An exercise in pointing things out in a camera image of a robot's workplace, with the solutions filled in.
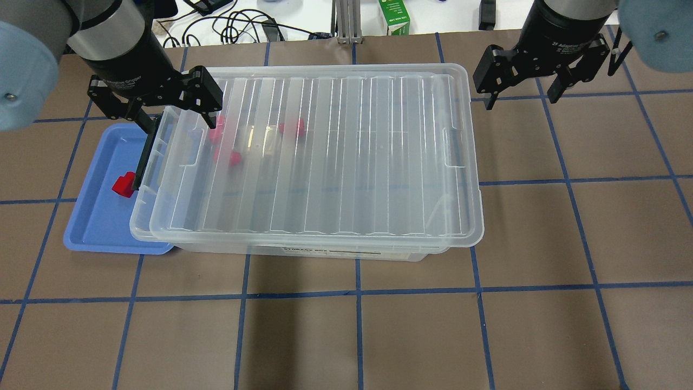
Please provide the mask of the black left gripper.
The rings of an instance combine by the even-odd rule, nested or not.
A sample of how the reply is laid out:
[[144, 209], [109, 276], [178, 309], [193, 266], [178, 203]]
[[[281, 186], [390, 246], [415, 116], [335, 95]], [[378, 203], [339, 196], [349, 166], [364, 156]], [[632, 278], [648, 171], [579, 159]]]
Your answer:
[[[166, 104], [160, 87], [180, 79], [183, 54], [183, 49], [134, 47], [118, 58], [87, 62], [95, 66], [96, 77], [96, 84], [89, 84], [87, 92], [93, 103], [90, 118], [134, 120], [139, 113], [156, 114], [150, 121], [135, 170], [134, 191], [141, 186]], [[223, 91], [206, 67], [195, 66], [186, 74], [186, 104], [189, 111], [200, 114], [210, 129], [217, 128]]]

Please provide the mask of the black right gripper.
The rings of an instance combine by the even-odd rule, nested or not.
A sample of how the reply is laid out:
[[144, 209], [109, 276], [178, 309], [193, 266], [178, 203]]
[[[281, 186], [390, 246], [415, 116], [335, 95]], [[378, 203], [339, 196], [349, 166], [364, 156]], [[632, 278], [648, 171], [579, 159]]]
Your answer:
[[600, 33], [609, 15], [608, 5], [533, 5], [515, 46], [487, 46], [473, 72], [485, 109], [512, 82], [531, 77], [557, 76], [547, 91], [550, 103], [577, 82], [592, 81], [610, 52]]

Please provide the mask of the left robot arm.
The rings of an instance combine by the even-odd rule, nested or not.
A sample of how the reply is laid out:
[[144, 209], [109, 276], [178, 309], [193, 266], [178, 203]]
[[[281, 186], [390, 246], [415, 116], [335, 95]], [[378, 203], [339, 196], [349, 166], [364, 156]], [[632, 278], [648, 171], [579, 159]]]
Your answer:
[[182, 73], [132, 1], [3, 1], [2, 131], [28, 127], [58, 79], [58, 64], [70, 48], [93, 71], [87, 94], [111, 119], [136, 123], [147, 135], [137, 170], [113, 189], [130, 197], [139, 189], [159, 120], [143, 107], [174, 106], [217, 126], [223, 92], [203, 66]]

